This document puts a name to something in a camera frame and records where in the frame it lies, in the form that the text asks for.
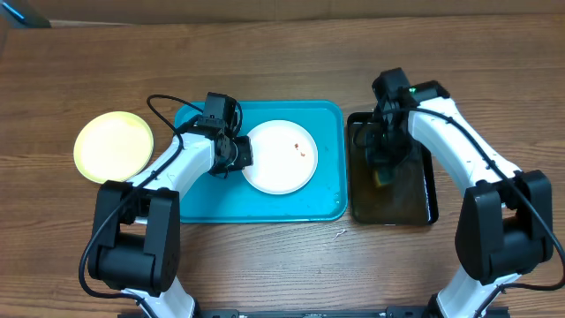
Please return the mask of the green yellow sponge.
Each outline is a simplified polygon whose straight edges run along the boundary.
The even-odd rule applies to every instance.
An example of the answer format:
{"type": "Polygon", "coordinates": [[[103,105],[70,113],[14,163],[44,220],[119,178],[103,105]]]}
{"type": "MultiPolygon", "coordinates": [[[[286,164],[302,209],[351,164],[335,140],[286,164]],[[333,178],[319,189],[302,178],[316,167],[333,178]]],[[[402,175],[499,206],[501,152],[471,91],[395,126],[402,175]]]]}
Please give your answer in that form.
{"type": "Polygon", "coordinates": [[[396,177],[393,170],[374,170],[373,181],[377,187],[387,186],[391,184],[396,177]]]}

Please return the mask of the teal plastic tray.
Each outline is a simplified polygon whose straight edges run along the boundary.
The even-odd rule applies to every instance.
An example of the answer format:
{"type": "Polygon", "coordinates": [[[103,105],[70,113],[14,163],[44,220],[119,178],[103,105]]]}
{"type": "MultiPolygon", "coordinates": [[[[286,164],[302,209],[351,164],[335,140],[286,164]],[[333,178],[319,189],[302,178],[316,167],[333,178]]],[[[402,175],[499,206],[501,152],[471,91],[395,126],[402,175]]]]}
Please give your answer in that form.
{"type": "Polygon", "coordinates": [[[316,171],[296,192],[263,193],[241,171],[226,178],[202,175],[180,202],[183,223],[324,222],[343,215],[348,205],[344,121],[341,109],[326,100],[241,102],[241,133],[269,120],[289,120],[313,137],[319,154],[316,171]]]}

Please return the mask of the white plate with red stain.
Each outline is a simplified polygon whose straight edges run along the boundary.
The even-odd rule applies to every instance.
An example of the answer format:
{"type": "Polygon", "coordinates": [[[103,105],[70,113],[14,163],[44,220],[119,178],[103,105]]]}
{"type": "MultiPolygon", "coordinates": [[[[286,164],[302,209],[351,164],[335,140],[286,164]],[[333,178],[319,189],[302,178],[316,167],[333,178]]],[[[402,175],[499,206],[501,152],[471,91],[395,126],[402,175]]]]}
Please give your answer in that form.
{"type": "Polygon", "coordinates": [[[313,177],[318,149],[312,135],[288,120],[270,120],[255,126],[247,136],[252,165],[243,169],[246,181],[273,195],[294,193],[313,177]]]}

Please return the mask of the yellow-green plate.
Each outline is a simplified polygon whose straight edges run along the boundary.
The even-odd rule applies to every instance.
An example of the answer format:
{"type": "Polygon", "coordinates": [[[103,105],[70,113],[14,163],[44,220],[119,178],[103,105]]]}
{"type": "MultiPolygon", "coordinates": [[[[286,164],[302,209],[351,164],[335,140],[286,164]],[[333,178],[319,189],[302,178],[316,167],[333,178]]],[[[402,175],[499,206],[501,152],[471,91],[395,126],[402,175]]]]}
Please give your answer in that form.
{"type": "Polygon", "coordinates": [[[154,136],[141,117],[125,111],[104,113],[80,131],[73,159],[80,174],[102,184],[125,181],[141,172],[154,152],[154,136]]]}

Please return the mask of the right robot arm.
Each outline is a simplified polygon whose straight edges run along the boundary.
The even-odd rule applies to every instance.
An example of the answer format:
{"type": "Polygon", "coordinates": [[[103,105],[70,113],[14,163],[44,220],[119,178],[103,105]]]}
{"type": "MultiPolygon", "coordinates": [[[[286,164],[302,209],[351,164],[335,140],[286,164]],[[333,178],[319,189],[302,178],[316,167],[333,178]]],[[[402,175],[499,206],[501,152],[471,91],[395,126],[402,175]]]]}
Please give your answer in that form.
{"type": "Polygon", "coordinates": [[[460,267],[419,312],[424,317],[486,317],[508,289],[552,292],[524,284],[564,249],[553,232],[552,187],[540,170],[522,171],[499,155],[463,118],[438,81],[410,84],[404,71],[373,82],[377,104],[368,119],[365,157],[377,186],[391,183],[414,143],[434,155],[463,196],[455,235],[460,267]]]}

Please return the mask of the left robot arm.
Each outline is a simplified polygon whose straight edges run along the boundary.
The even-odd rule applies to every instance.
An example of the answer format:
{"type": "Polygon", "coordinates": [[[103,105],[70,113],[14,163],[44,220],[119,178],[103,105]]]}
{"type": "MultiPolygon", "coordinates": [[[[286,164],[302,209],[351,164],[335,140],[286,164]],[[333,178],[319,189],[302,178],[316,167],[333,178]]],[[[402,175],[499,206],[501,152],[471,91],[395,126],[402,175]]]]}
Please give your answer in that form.
{"type": "Polygon", "coordinates": [[[243,111],[208,93],[197,115],[172,130],[167,150],[126,181],[98,191],[92,235],[79,262],[79,284],[99,299],[132,299],[146,317],[198,317],[198,302],[177,278],[180,202],[204,174],[228,176],[252,164],[243,111]]]}

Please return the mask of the black water tray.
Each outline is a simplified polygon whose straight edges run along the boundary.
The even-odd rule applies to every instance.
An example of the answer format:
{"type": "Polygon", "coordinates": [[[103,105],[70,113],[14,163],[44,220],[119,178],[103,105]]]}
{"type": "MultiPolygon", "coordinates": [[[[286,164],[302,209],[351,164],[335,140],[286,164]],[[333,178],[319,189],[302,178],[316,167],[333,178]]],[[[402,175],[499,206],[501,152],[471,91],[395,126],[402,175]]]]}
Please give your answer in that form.
{"type": "Polygon", "coordinates": [[[347,118],[351,215],[358,223],[426,226],[439,218],[432,156],[411,137],[410,156],[393,171],[395,180],[382,187],[373,181],[365,159],[365,135],[370,112],[347,118]]]}

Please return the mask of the small white scrap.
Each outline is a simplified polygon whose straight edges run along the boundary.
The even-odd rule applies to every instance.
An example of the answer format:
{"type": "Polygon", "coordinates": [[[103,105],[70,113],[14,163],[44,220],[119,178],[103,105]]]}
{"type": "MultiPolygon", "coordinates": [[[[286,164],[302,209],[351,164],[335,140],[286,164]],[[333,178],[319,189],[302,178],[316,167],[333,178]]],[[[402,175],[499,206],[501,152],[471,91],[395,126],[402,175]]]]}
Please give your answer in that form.
{"type": "Polygon", "coordinates": [[[339,238],[340,236],[342,236],[346,232],[347,232],[347,230],[342,229],[341,231],[339,231],[335,234],[335,236],[332,238],[332,240],[336,240],[337,238],[339,238]]]}

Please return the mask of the dark corner object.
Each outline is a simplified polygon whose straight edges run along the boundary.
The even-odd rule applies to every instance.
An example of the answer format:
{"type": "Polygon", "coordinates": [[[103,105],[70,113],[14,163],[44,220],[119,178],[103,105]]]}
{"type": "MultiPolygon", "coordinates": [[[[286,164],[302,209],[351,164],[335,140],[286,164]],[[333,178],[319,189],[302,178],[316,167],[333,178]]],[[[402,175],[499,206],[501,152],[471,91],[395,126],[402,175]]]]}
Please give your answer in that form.
{"type": "Polygon", "coordinates": [[[49,20],[27,0],[1,0],[1,16],[15,28],[51,28],[49,20]]]}

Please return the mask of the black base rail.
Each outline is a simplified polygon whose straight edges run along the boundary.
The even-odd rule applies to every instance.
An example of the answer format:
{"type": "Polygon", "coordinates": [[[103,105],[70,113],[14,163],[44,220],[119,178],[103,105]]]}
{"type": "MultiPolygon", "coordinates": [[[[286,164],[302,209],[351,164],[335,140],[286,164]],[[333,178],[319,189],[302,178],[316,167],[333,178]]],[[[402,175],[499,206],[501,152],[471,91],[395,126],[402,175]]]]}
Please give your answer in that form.
{"type": "Polygon", "coordinates": [[[379,310],[339,310],[300,312],[300,311],[261,311],[238,312],[237,310],[200,311],[197,317],[204,318],[420,318],[424,316],[425,307],[388,307],[379,310]]]}

